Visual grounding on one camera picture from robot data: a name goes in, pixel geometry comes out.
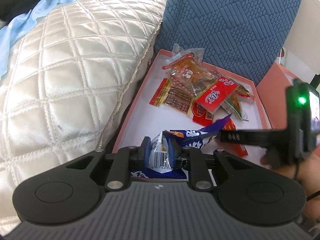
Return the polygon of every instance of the quilted fabric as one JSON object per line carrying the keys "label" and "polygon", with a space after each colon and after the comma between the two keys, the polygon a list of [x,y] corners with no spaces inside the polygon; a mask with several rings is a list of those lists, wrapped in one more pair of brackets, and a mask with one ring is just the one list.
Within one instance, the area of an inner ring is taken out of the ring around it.
{"label": "quilted fabric", "polygon": [[257,85],[280,51],[301,0],[168,0],[155,50],[205,48],[204,62]]}
{"label": "quilted fabric", "polygon": [[23,180],[110,139],[144,75],[166,0],[57,6],[10,50],[0,81],[0,234]]}

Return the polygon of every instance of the blue patterned fabric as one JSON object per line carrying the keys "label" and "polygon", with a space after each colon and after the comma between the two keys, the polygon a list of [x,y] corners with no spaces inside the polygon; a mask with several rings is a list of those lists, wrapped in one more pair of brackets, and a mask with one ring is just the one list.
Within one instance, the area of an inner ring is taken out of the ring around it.
{"label": "blue patterned fabric", "polygon": [[257,85],[273,64],[301,0],[168,0],[155,51],[205,48],[204,62]]}

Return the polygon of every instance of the green light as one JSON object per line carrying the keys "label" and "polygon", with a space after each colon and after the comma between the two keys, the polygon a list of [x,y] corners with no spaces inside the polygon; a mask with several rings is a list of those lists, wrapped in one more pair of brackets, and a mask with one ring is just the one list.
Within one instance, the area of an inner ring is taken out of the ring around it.
{"label": "green light", "polygon": [[298,101],[299,101],[300,104],[304,105],[307,100],[305,98],[303,98],[303,97],[299,97]]}

